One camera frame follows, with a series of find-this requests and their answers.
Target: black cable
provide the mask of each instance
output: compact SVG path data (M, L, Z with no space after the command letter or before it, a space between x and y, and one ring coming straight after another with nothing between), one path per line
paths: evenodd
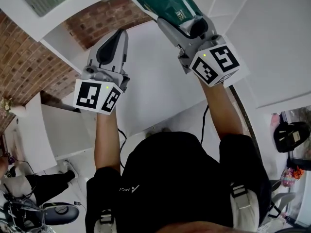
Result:
M81 204L82 205L82 204ZM85 211L86 211L86 208L84 207L84 205L82 205L83 206L83 208L85 209ZM86 212L87 213L87 212Z
M23 200L22 202L24 203L20 203L20 202L14 202L14 204L19 204L19 205L22 205L22 206L25 206L25 209L37 209L35 208L35 204L33 203L33 201L31 199L26 199L26 200Z
M122 151L122 149L123 149L124 144L126 143L127 137L126 137L126 135L124 134L124 132L123 132L122 130L119 130L119 129L118 129L118 131L119 131L119 132L124 136L124 138L125 138L125 141L123 142L123 144L122 144L122 146L121 146L121 148L120 148L120 163L121 163L121 167L125 168L125 167L123 166L123 164L122 164L122 161L121 161L121 151Z
M208 111L208 108L209 108L209 106L207 105L206 110L204 111L204 114L203 114L203 125L202 125L202 134L201 134L201 146L202 146L203 139L204 139L205 117L206 117L206 113L207 113L207 111Z
M19 161L19 162L25 162L28 164L28 166L30 167L31 171L33 172L33 174L35 175L35 172L33 171L32 167L30 166L30 164L27 161L20 161L14 158L14 160ZM27 194L26 196L22 196L22 197L16 197L17 199L22 199L25 197L25 199L29 199L31 197L31 195L34 193L35 187L37 186L37 180L35 181L35 186L34 188L31 190L31 192L29 194Z

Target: black bag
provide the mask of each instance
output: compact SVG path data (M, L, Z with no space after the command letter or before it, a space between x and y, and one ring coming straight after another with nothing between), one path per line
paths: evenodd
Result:
M310 136L310 127L305 122L281 122L274 131L276 149L280 153L293 151Z

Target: black shirt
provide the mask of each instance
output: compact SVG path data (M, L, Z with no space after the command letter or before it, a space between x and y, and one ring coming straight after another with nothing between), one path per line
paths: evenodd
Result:
M250 137L224 137L218 163L190 133L154 134L129 155L122 176L104 167L87 182L86 232L93 232L105 209L112 210L118 233L154 233L192 221L232 227L232 182L256 193L262 222L271 186Z

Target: white wall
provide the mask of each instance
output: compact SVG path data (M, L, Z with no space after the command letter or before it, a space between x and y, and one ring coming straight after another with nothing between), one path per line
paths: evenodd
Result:
M310 8L311 0L248 0L227 31L251 72L245 89L256 108L311 104Z

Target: brick wall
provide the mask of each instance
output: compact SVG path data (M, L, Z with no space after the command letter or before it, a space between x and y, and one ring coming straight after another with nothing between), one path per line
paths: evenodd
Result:
M102 0L73 15L64 25L76 41L88 49L108 32L129 29L150 20L131 0Z
M0 10L0 98L25 105L41 92L43 103L58 101L74 90L78 77L74 69ZM0 118L0 135L13 118Z

